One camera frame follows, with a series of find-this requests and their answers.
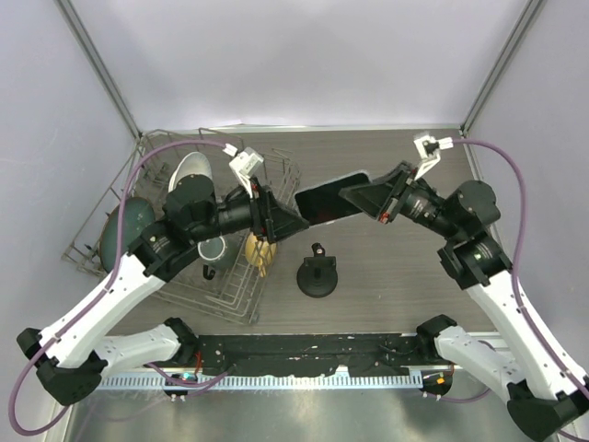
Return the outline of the white plate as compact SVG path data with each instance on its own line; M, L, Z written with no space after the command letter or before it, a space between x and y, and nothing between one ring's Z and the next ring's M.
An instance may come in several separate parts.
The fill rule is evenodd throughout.
M191 175L203 175L209 180L213 179L212 167L205 154L201 152L191 152L185 156L172 173L167 191L174 191L181 179Z

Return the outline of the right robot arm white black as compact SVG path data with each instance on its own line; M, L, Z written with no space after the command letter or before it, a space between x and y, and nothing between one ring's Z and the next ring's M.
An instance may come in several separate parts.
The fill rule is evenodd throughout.
M558 366L551 355L563 355L564 349L543 323L537 325L539 336L530 327L538 314L488 230L501 216L492 188L468 180L443 198L415 173L402 162L339 195L382 224L403 215L445 239L438 255L446 274L484 311L511 355L500 355L439 315L418 327L417 356L428 364L444 359L464 368L502 399L526 436L543 441L587 413L588 375L574 362Z

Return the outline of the yellow cup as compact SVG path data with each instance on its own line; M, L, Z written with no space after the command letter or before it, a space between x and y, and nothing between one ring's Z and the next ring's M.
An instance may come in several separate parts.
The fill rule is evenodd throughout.
M277 246L275 244L271 244L266 240L260 240L253 233L247 236L245 257L249 264L258 269L260 277L264 278L267 276L268 269L274 260L276 249Z

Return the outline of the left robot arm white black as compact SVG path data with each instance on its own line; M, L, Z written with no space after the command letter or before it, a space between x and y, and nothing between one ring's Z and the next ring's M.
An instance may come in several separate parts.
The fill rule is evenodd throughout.
M258 182L217 202L213 181L202 174L178 176L163 209L163 217L142 231L78 305L53 325L27 328L17 337L41 385L61 405L82 401L109 375L154 362L185 367L194 360L198 339L178 318L134 335L106 335L131 309L196 261L199 243L245 229L277 243L309 227Z

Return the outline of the dark grey mug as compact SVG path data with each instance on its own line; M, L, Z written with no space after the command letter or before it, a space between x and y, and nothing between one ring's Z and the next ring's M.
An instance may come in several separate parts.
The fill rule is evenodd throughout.
M197 250L202 260L202 276L205 280L213 280L217 273L226 271L229 267L229 246L224 237L201 241Z

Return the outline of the black smartphone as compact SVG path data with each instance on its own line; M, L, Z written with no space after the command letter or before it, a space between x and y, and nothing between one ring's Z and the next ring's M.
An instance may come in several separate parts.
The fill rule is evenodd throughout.
M355 171L297 192L294 195L295 204L310 226L333 223L361 213L360 209L339 196L340 190L369 181L365 171Z

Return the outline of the black phone stand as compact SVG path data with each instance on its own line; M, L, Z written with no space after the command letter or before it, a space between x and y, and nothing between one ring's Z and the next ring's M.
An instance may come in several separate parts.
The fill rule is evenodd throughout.
M300 291L308 297L327 297L334 292L339 282L337 260L335 256L328 256L318 242L311 249L313 255L303 259L296 274L296 282Z

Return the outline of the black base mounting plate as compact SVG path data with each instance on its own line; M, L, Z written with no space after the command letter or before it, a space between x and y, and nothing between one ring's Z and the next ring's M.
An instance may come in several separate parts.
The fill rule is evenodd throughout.
M157 361L161 368L199 367L205 375L277 378L330 377L340 366L354 377L396 376L411 366L448 366L416 335L262 334L201 335L184 362Z

